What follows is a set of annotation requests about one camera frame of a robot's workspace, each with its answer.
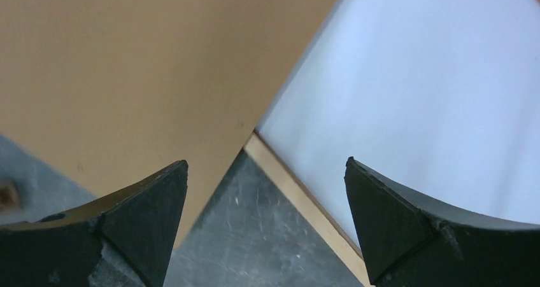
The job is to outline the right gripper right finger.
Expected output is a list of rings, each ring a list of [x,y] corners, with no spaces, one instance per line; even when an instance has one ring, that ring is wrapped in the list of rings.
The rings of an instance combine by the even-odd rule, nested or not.
[[[539,226],[462,209],[349,158],[345,185],[375,286],[538,286]]]

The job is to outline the brown cardboard backing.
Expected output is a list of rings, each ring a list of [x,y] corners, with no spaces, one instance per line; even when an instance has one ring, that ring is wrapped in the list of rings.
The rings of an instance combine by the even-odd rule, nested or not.
[[[1,133],[98,197],[176,160],[186,236],[338,0],[1,0]]]

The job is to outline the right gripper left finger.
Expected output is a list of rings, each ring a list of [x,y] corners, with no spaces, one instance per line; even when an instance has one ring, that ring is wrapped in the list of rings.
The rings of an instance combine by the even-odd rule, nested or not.
[[[92,286],[111,249],[143,286],[162,286],[187,194],[188,163],[37,222],[1,227],[2,286]]]

